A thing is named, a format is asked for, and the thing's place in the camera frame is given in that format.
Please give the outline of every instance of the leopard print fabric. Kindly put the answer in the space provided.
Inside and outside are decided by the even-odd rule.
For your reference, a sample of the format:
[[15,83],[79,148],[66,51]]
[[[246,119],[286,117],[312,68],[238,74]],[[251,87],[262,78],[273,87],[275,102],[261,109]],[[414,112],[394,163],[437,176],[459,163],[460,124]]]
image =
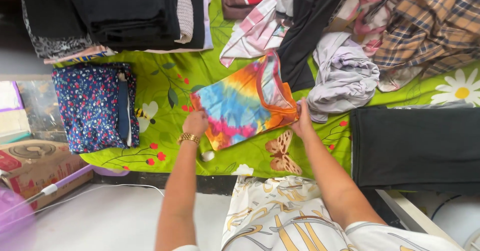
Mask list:
[[36,55],[42,59],[58,59],[84,51],[93,46],[90,36],[85,37],[67,37],[67,38],[46,38],[34,36],[28,22],[27,8],[25,1],[21,0],[21,9],[23,12],[23,21],[27,28],[28,35],[32,41]]

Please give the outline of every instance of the navy floral clothing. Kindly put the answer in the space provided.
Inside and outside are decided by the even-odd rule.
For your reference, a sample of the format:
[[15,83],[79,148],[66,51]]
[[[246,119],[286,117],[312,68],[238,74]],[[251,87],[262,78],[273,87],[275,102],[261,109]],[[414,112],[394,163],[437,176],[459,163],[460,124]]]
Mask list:
[[137,147],[140,141],[134,113],[136,80],[129,64],[79,63],[53,69],[60,115],[72,153],[129,148],[118,132],[119,73],[128,82],[131,145]]

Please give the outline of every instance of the black folded pants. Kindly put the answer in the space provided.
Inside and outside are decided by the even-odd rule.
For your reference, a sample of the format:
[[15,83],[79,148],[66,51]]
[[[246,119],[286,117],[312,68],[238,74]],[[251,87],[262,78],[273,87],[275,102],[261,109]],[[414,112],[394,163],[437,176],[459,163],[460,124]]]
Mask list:
[[360,188],[480,193],[480,108],[351,111]]

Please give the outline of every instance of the gold watch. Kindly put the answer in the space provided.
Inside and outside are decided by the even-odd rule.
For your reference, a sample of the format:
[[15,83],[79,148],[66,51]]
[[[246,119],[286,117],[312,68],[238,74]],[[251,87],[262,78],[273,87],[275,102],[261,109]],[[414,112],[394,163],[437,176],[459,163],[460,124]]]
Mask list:
[[182,133],[177,140],[177,144],[180,145],[185,140],[193,141],[197,145],[200,144],[200,138],[199,137],[197,137],[195,135],[192,135],[192,134],[188,134],[188,133]]

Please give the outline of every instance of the hand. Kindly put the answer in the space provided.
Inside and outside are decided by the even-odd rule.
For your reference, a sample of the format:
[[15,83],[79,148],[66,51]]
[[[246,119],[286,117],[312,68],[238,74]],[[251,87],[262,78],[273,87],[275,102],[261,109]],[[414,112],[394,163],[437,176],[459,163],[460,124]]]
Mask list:
[[298,119],[298,121],[291,124],[290,127],[295,132],[295,134],[297,134],[297,136],[303,140],[309,134],[315,134],[305,97],[302,97],[300,105],[297,106],[297,111],[300,114],[300,118]]
[[188,133],[201,138],[207,131],[208,120],[207,114],[204,111],[195,111],[190,113],[183,122],[183,133]]

